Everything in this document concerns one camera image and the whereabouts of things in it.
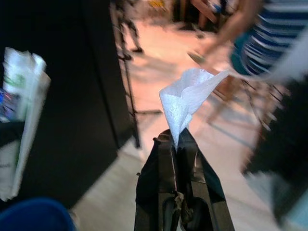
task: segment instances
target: black cabinet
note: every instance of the black cabinet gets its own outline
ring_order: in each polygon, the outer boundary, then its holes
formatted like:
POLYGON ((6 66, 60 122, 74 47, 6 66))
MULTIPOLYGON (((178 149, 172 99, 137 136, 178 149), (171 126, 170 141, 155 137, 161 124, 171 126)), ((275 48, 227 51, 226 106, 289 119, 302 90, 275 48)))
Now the black cabinet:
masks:
POLYGON ((108 6, 104 0, 0 0, 0 61, 4 47, 29 50, 45 59, 51 78, 14 201, 48 196, 73 206, 131 136, 108 6))

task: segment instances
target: metal stand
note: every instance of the metal stand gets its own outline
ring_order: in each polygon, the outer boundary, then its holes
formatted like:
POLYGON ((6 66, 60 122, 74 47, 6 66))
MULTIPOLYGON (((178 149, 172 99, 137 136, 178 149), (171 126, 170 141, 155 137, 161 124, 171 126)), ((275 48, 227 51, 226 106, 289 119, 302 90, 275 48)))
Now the metal stand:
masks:
POLYGON ((124 38, 124 33, 123 33, 123 26, 121 25, 121 21, 118 20, 118 25, 117 25, 119 31, 120 31, 120 37, 121 37, 121 49, 123 51, 123 58, 120 58, 120 60, 122 60, 124 62, 124 68, 125 68, 125 74, 126 74, 126 79, 127 79, 127 83, 128 83, 128 91, 127 95, 129 96, 130 99, 130 103, 131 103, 131 108, 132 108, 132 112, 130 112, 132 119, 133 119, 133 123, 134 123, 134 131, 133 131, 133 136, 136 140, 136 148, 140 148, 140 135, 139 135, 139 130, 138 130, 138 120, 136 115, 158 115, 161 114, 162 111, 161 110, 146 110, 146 111, 137 111, 135 109, 135 103, 133 100, 133 91, 132 91, 132 87, 131 87, 131 82, 130 82, 130 77, 129 77, 129 69, 128 69, 128 63, 127 60, 125 59, 125 51, 126 51, 126 44, 125 44, 125 38, 124 38))

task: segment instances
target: blue striped shirt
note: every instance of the blue striped shirt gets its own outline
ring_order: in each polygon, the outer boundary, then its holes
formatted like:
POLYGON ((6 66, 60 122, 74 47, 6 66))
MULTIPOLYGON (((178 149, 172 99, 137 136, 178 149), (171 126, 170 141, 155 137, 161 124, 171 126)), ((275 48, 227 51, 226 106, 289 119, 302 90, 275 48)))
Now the blue striped shirt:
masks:
POLYGON ((308 25, 308 0, 265 0, 241 62, 251 75, 269 72, 308 25))

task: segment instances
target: floor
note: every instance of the floor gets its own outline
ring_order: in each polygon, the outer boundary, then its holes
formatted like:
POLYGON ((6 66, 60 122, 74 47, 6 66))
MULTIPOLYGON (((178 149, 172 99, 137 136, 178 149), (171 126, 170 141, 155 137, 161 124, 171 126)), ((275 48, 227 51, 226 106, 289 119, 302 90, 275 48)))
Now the floor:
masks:
MULTIPOLYGON (((193 32, 177 31, 175 25, 163 29, 139 22, 144 55, 133 55, 130 62, 131 82, 137 110, 162 109, 158 92, 177 80, 184 70, 198 67, 187 50, 210 41, 205 34, 198 40, 193 32)), ((133 48, 130 37, 129 48, 133 48)), ((217 51, 216 69, 226 67, 230 45, 217 51)), ((220 99, 210 95, 193 115, 189 125, 201 151, 218 174, 225 192, 236 231, 278 231, 269 205, 248 186, 240 169, 256 143, 259 124, 248 106, 247 96, 240 91, 234 101, 212 125, 207 117, 220 99)), ((139 115, 142 149, 130 140, 119 151, 118 158, 76 205, 81 231, 132 231, 135 219, 136 173, 140 172, 152 145, 153 137, 167 129, 164 115, 139 115)))

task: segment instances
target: person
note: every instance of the person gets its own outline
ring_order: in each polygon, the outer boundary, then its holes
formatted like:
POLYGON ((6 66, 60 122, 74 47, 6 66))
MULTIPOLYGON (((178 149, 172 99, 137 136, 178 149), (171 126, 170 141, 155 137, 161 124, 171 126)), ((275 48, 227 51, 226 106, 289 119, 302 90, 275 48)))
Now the person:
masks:
POLYGON ((217 38, 188 55, 201 64, 218 46, 231 40, 234 50, 230 60, 238 73, 269 73, 307 24, 308 0, 242 0, 217 38))
MULTIPOLYGON (((124 24, 127 25, 129 29, 130 36, 136 46, 136 48, 132 49, 132 52, 135 53, 143 53, 143 49, 140 46, 139 43, 139 34, 138 30, 136 28, 136 25, 130 18, 130 16, 127 14, 128 13, 128 8, 129 6, 135 6, 135 4, 138 2, 138 0, 122 0, 118 1, 116 4, 116 10, 117 10, 117 15, 118 15, 118 20, 120 24, 123 26, 124 24)), ((131 60, 132 57, 129 55, 128 51, 125 50, 123 51, 124 58, 126 60, 131 60)))

